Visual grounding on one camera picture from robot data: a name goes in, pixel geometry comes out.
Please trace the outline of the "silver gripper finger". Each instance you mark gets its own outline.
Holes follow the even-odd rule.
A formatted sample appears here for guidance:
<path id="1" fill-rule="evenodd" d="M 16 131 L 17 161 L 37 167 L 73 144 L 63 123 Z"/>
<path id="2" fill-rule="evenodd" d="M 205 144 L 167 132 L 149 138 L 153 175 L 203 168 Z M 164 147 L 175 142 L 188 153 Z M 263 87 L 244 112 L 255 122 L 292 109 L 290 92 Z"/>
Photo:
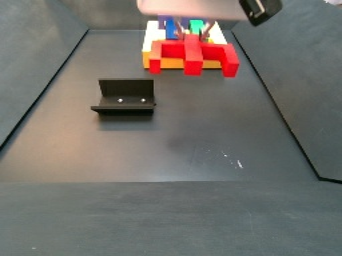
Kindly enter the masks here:
<path id="1" fill-rule="evenodd" d="M 175 35 L 179 40 L 184 40 L 184 28 L 181 26 L 181 17 L 173 17 L 173 23 L 176 27 Z"/>
<path id="2" fill-rule="evenodd" d="M 212 26 L 213 26 L 213 20 L 208 19 L 205 21 L 203 28 L 200 29 L 200 41 L 207 40 Z"/>

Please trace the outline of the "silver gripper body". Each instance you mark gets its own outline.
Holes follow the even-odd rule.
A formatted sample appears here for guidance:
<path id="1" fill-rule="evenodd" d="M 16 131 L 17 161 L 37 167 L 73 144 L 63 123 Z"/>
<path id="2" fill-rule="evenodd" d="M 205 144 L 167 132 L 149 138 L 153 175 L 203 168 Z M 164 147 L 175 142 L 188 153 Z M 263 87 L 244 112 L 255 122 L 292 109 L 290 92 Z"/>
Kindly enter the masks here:
<path id="1" fill-rule="evenodd" d="M 239 0 L 136 0 L 145 15 L 199 17 L 213 20 L 246 20 Z"/>

